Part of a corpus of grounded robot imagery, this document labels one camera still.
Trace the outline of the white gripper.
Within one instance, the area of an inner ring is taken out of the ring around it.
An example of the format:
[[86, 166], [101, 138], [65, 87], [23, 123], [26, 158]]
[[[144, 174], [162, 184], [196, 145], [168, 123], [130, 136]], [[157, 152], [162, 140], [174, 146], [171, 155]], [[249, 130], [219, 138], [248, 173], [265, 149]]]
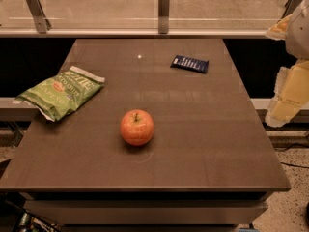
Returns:
[[[297, 59], [309, 59], [309, 0], [267, 29], [265, 36], [285, 40], [286, 50]], [[289, 123], [309, 102], [309, 61], [298, 60], [289, 69], [281, 67], [275, 82], [265, 122], [279, 128]]]

